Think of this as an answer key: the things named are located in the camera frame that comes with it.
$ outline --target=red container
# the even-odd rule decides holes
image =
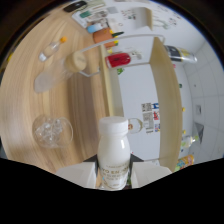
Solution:
[[[105,60],[108,68],[114,68],[129,64],[131,56],[128,53],[119,53],[107,56]]]

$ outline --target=wall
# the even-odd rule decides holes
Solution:
[[[190,153],[195,164],[223,157],[224,154],[224,73],[211,46],[204,42],[196,54],[197,64],[184,65],[193,107],[193,119],[204,125],[202,144],[194,143]],[[201,105],[201,115],[196,114]]]
[[[176,27],[171,27],[170,30],[165,30],[161,27],[155,27],[154,30],[150,30],[146,26],[146,15],[144,10],[139,7],[148,7],[156,11],[157,15],[169,19],[173,16],[173,12],[169,10],[164,12],[158,9],[158,5],[149,2],[149,4],[143,3],[115,3],[114,1],[105,1],[107,6],[116,6],[118,11],[128,9],[129,7],[135,7],[135,12],[137,13],[137,20],[123,20],[120,13],[111,14],[110,18],[115,18],[118,23],[123,23],[123,30],[126,35],[133,34],[161,34],[166,37],[165,44],[173,46],[181,46],[190,51],[195,52],[199,48],[204,38],[201,34],[187,21],[180,19]],[[151,56],[151,50],[153,45],[153,38],[151,37],[139,37],[138,39],[125,39],[119,41],[119,46],[114,47],[113,50],[116,51],[130,51],[133,47],[136,50],[140,50],[144,54],[144,59],[138,62],[147,62]],[[182,106],[186,108],[183,113],[183,130],[185,129],[187,134],[192,134],[193,126],[193,114],[192,114],[192,101],[190,88],[187,80],[185,70],[183,68],[183,63],[174,63],[176,65],[175,72],[177,75],[178,82],[183,85],[180,89]],[[138,66],[125,68],[125,71],[119,76],[122,102],[124,108],[124,115],[127,118],[135,117],[142,120],[141,103],[152,102],[157,99],[157,93],[154,86],[154,79],[151,73],[150,66]],[[111,71],[111,75],[117,75],[116,71]],[[144,159],[157,159],[159,157],[160,148],[160,134],[153,133],[146,135],[144,131],[140,133],[128,136],[130,144],[132,146],[132,151],[134,155]],[[179,158],[187,155],[189,150],[185,150],[180,153]]]
[[[124,116],[126,118],[138,118],[143,121],[141,104],[158,103],[155,81],[150,65],[125,68],[125,71],[119,75],[119,82]],[[159,120],[154,120],[154,124],[159,123]],[[154,131],[147,134],[145,128],[143,128],[138,133],[129,133],[128,140],[135,156],[143,160],[159,158],[159,132]]]
[[[182,47],[196,53],[204,42],[204,37],[201,33],[187,20],[171,9],[167,9],[162,5],[149,1],[148,3],[141,2],[114,2],[114,0],[106,0],[107,6],[115,6],[119,13],[109,14],[110,18],[115,18],[118,23],[123,23],[122,31],[126,35],[133,34],[160,34],[164,35],[166,45]],[[146,14],[143,7],[153,10],[153,15],[170,24],[170,29],[154,26],[151,30],[146,26]],[[121,10],[134,9],[136,11],[136,20],[124,20],[121,15]]]

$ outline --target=shelf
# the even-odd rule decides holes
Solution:
[[[152,18],[152,10],[145,8],[146,15],[147,15],[147,25],[151,30],[153,30],[153,18]]]
[[[112,83],[112,75],[110,75],[104,60],[106,55],[105,48],[101,46],[100,68],[106,111],[109,116],[122,116],[123,111],[117,107],[117,101],[120,101],[120,107],[122,107],[122,102],[119,100],[121,93],[117,92],[119,80],[117,76],[113,76]],[[149,64],[155,80],[160,110],[159,162],[161,166],[168,167],[174,172],[182,137],[182,103],[172,62],[158,37],[154,38]]]

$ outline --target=wooden surface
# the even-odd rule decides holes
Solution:
[[[159,40],[154,39],[150,65],[156,83],[160,112],[161,166],[174,172],[182,137],[182,104],[179,84],[173,65]]]
[[[49,92],[37,94],[34,79],[53,61],[94,44],[92,35],[77,24],[72,13],[55,13],[40,22],[14,52],[0,88],[0,135],[8,159],[35,165],[51,173],[80,163],[95,155],[98,147],[98,120],[106,116],[100,75],[80,74]],[[39,53],[52,41],[67,36],[68,41],[45,63]],[[99,66],[98,50],[88,51],[89,74]],[[65,149],[44,149],[32,136],[32,124],[41,114],[66,117],[74,137]]]

